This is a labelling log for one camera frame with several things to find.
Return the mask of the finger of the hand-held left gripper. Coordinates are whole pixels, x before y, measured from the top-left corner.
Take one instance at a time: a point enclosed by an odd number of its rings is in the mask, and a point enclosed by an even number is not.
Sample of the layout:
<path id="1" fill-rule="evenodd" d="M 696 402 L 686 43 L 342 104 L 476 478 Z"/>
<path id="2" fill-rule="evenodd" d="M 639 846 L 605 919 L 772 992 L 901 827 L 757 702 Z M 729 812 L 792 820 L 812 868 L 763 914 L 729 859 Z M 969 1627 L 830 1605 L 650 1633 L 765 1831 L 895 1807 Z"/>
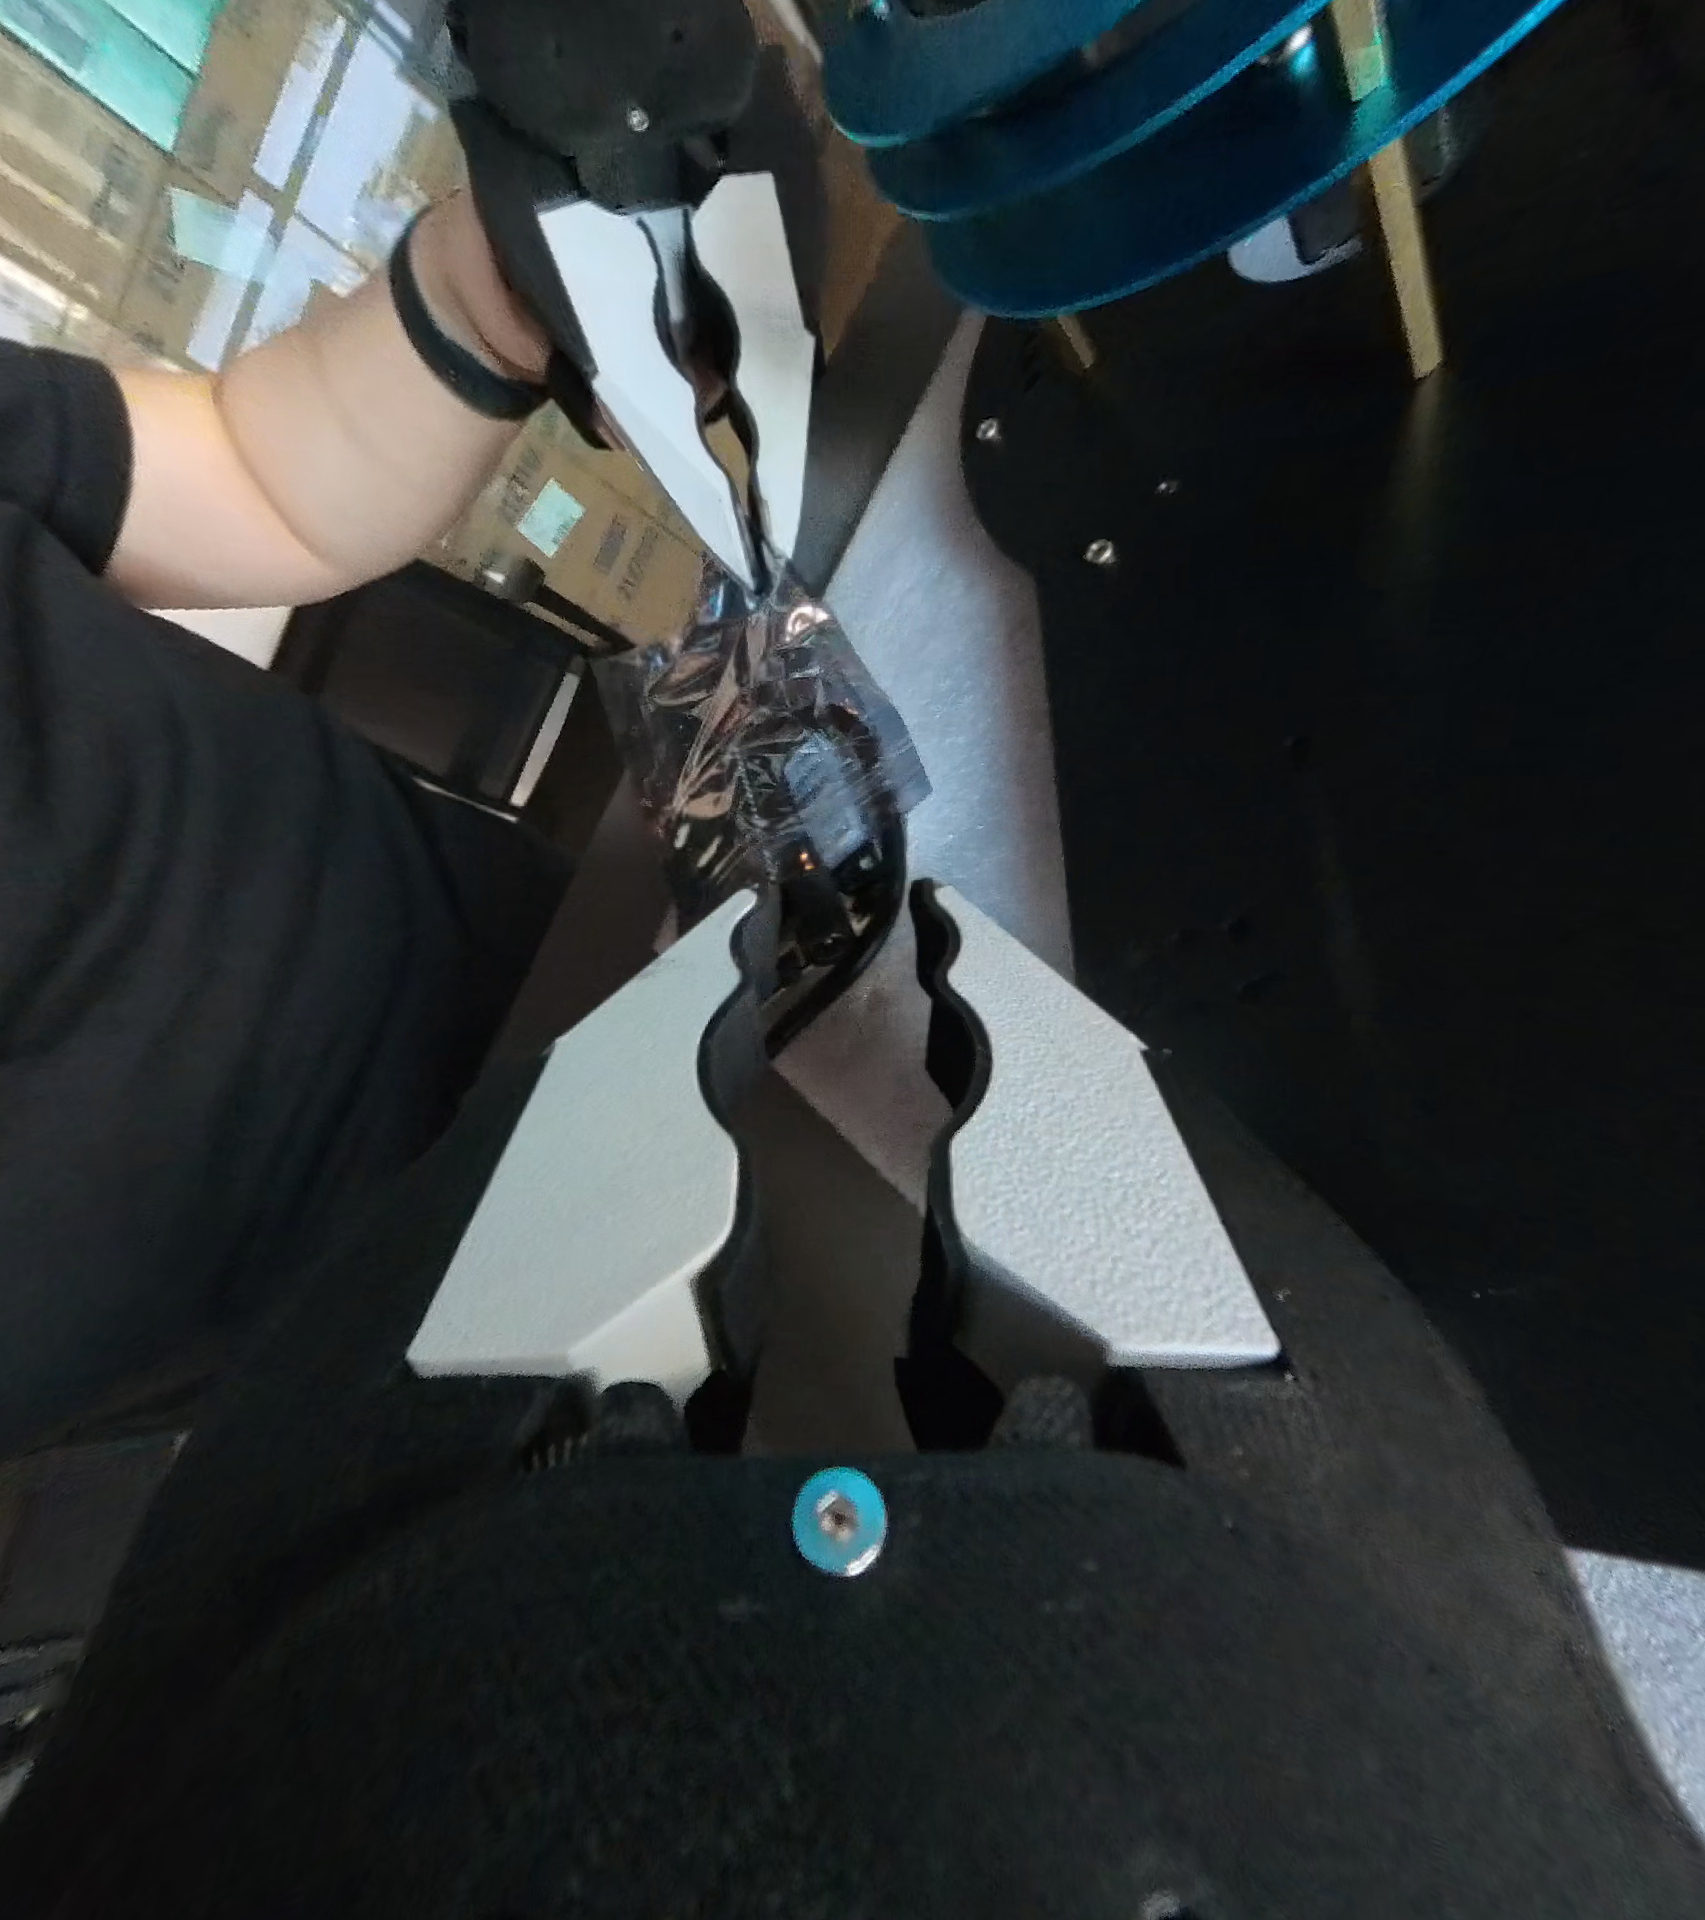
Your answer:
<path id="1" fill-rule="evenodd" d="M 775 179 L 716 180 L 689 238 L 703 298 L 696 368 L 712 382 L 696 394 L 696 435 L 727 535 L 715 553 L 746 591 L 765 593 L 800 530 L 817 368 Z"/>
<path id="2" fill-rule="evenodd" d="M 585 200 L 536 214 L 558 280 L 575 318 L 590 364 L 590 386 L 625 444 L 649 468 L 679 515 L 723 565 L 720 487 L 703 463 L 696 435 L 696 382 L 667 347 L 653 307 L 664 286 L 691 298 L 691 214 L 677 208 L 683 245 L 661 261 L 650 225 Z"/>

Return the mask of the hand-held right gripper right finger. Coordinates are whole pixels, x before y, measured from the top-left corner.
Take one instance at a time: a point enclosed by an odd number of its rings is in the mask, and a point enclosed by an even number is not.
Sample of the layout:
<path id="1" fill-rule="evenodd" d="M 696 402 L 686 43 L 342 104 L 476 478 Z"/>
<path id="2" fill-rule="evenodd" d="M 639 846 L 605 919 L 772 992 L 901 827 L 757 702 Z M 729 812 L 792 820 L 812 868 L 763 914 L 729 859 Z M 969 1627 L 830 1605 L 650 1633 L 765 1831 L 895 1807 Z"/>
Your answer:
<path id="1" fill-rule="evenodd" d="M 909 1318 L 916 1418 L 1030 1379 L 1280 1360 L 1145 1045 L 941 880 L 912 886 L 933 1141 Z"/>

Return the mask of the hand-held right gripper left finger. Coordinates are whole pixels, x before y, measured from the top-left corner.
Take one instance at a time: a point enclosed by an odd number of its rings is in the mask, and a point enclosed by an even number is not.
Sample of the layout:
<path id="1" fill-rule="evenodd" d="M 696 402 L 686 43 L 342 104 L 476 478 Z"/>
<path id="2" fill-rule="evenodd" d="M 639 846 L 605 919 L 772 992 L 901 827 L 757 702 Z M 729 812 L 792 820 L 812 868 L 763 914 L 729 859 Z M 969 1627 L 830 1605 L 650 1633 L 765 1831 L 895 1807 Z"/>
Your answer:
<path id="1" fill-rule="evenodd" d="M 558 1038 L 407 1345 L 420 1379 L 746 1387 L 768 1327 L 743 1120 L 778 901 L 723 899 Z"/>

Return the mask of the silver plastic parts bag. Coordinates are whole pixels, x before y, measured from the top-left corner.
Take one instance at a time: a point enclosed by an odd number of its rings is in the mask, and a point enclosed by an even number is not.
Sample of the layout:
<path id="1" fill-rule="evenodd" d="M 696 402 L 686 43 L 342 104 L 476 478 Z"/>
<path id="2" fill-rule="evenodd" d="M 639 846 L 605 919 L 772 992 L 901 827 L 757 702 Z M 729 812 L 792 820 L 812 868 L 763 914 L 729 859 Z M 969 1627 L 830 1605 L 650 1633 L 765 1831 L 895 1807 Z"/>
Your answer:
<path id="1" fill-rule="evenodd" d="M 905 717 L 833 611 L 792 574 L 763 595 L 746 595 L 720 571 L 703 584 L 696 613 L 677 636 L 602 657 L 592 677 L 661 854 L 679 930 L 735 893 L 768 893 L 779 903 L 782 982 L 862 967 L 896 919 L 906 887 L 906 824 L 933 794 L 933 779 Z M 693 854 L 703 830 L 720 821 L 729 801 L 732 758 L 782 724 L 809 721 L 830 701 L 850 701 L 886 742 L 905 804 L 896 865 L 858 899 L 842 899 L 812 873 L 794 890 L 707 887 L 693 873 Z"/>

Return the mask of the black circuit board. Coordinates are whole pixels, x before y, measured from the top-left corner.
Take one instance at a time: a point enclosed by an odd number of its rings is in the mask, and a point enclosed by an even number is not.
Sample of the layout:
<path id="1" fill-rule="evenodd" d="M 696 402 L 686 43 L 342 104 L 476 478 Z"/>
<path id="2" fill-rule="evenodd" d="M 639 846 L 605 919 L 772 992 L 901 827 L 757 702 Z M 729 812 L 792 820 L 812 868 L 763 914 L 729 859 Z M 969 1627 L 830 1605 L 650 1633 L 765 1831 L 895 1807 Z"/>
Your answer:
<path id="1" fill-rule="evenodd" d="M 749 742 L 731 773 L 720 821 L 693 854 L 707 887 L 794 890 L 812 873 L 858 899 L 896 865 L 905 804 L 876 724 L 850 701 Z"/>

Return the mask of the person's left forearm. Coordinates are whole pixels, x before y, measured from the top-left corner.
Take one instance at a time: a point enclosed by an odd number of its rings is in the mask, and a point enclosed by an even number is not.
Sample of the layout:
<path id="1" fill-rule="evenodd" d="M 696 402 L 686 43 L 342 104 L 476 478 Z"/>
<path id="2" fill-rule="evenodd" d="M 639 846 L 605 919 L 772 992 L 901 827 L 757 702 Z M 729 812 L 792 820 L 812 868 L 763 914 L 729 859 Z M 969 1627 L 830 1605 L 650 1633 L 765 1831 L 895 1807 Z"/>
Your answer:
<path id="1" fill-rule="evenodd" d="M 105 576 L 152 611 L 304 606 L 421 558 L 516 419 L 413 345 L 388 271 L 215 375 L 112 372 L 130 481 Z"/>

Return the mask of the person's left hand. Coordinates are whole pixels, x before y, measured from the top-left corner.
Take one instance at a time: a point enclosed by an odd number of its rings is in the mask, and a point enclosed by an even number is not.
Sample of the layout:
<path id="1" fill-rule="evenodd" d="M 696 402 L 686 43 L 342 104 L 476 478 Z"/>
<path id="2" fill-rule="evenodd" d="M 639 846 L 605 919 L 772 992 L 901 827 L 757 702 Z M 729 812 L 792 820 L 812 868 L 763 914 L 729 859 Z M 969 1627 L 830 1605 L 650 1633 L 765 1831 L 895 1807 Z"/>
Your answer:
<path id="1" fill-rule="evenodd" d="M 503 279 L 474 197 L 433 203 L 413 227 L 409 265 L 433 325 L 520 414 L 550 398 L 552 343 Z"/>

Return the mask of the black wristband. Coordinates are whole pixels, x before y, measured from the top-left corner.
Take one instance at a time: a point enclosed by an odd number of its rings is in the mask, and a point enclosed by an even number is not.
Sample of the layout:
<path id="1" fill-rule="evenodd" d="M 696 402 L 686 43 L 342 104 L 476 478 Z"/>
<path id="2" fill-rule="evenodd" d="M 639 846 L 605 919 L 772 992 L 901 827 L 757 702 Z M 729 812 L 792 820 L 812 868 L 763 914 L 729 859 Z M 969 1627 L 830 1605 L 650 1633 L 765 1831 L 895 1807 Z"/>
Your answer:
<path id="1" fill-rule="evenodd" d="M 471 193 L 421 208 L 383 279 L 409 350 L 469 412 L 524 421 L 547 400 L 556 350 L 506 280 Z"/>

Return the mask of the stacked cardboard boxes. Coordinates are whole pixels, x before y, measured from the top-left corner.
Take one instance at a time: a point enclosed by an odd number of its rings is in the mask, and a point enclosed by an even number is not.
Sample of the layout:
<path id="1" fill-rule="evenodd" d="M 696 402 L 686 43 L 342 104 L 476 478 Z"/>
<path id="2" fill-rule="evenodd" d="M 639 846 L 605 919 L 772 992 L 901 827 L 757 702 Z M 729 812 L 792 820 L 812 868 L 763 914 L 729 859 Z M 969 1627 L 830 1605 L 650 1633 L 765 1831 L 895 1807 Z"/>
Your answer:
<path id="1" fill-rule="evenodd" d="M 560 599 L 633 645 L 677 636 L 704 584 L 704 549 L 646 468 L 590 444 L 552 402 L 523 424 L 426 560 L 465 584 L 530 565 Z"/>

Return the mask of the white foam sheet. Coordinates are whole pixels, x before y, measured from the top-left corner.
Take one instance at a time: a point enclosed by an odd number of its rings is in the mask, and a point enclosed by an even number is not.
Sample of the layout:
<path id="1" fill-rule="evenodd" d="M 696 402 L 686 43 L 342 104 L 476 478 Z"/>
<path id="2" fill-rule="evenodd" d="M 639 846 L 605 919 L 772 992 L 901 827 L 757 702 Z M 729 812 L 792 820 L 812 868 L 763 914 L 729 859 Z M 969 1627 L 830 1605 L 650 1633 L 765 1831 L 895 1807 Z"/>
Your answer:
<path id="1" fill-rule="evenodd" d="M 946 878 L 1073 975 L 1035 595 L 983 535 L 961 475 L 981 331 L 976 316 L 955 323 L 825 595 L 933 783 L 912 814 L 912 872 Z M 1705 1574 L 1590 1551 L 1570 1561 L 1658 1765 L 1705 1835 Z"/>

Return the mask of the black metal base plate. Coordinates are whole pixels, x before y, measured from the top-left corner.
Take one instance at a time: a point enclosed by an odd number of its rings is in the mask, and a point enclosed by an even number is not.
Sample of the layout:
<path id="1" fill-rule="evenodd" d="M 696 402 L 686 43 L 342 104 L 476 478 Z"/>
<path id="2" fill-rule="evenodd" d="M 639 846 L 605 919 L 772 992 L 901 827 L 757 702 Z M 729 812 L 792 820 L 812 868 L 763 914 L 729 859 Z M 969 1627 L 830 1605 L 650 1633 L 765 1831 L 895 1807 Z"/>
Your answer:
<path id="1" fill-rule="evenodd" d="M 1705 1572 L 1705 5 L 1564 5 L 1373 261 L 983 325 L 1080 983 L 1368 1242 L 1585 1551 Z"/>

